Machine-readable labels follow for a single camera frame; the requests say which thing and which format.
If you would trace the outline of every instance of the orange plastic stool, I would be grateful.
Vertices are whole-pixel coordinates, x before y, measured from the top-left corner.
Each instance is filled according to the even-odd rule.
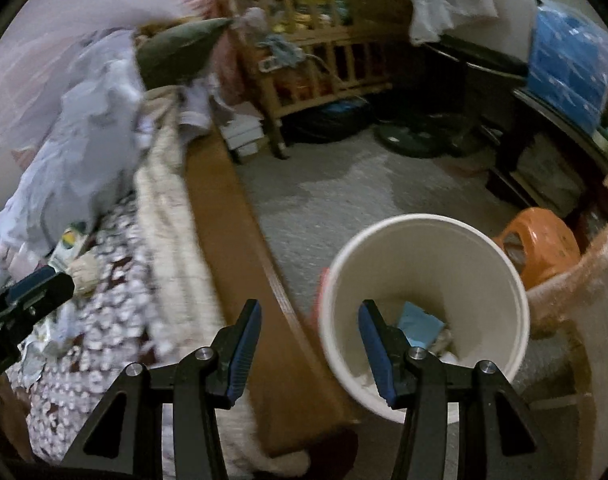
[[[524,209],[494,241],[515,265],[526,290],[580,261],[573,232],[548,209]]]

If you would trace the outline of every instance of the wooden crib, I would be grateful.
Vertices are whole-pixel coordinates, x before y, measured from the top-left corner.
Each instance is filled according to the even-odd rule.
[[[387,43],[407,41],[411,0],[220,0],[228,16],[263,10],[271,32],[302,49],[295,68],[263,72],[271,52],[243,28],[233,32],[250,99],[265,117],[277,156],[287,158],[280,132],[285,115],[391,87]]]

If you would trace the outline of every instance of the beige blanket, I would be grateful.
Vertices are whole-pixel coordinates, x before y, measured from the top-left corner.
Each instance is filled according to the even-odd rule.
[[[146,98],[144,113],[154,121],[155,133],[135,175],[137,219],[152,254],[162,316],[184,356],[209,345],[224,318],[199,247],[184,184],[177,90],[158,88]],[[304,451],[273,459],[261,451],[247,394],[232,410],[219,410],[217,423],[229,475],[264,470],[300,476],[308,469],[309,457]]]

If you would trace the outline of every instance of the blanket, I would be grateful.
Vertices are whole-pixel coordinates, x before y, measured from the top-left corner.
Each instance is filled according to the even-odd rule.
[[[209,345],[223,327],[210,270],[195,232],[183,181],[178,134],[178,88],[146,94],[142,110],[151,144],[135,173],[135,193],[100,221],[92,253],[100,283],[77,299],[78,336],[60,356],[49,358],[39,378],[21,364],[8,371],[14,388],[28,390],[28,432],[35,453],[58,463],[108,387],[131,362],[150,367],[177,362]],[[258,445],[255,416],[244,394],[217,423],[229,476],[255,470],[300,476],[306,452],[268,458]],[[164,407],[164,476],[174,476],[173,420]]]

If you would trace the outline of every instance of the metal screw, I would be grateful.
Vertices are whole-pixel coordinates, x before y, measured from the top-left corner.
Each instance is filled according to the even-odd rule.
[[[408,356],[416,361],[421,361],[426,357],[426,350],[421,346],[412,346],[408,351]]]
[[[139,363],[131,363],[126,367],[126,375],[129,377],[137,377],[144,371],[144,367]]]
[[[210,346],[202,346],[195,351],[195,357],[198,361],[208,361],[215,355],[215,351]]]
[[[494,374],[497,371],[497,365],[492,361],[480,361],[479,369],[485,374]]]

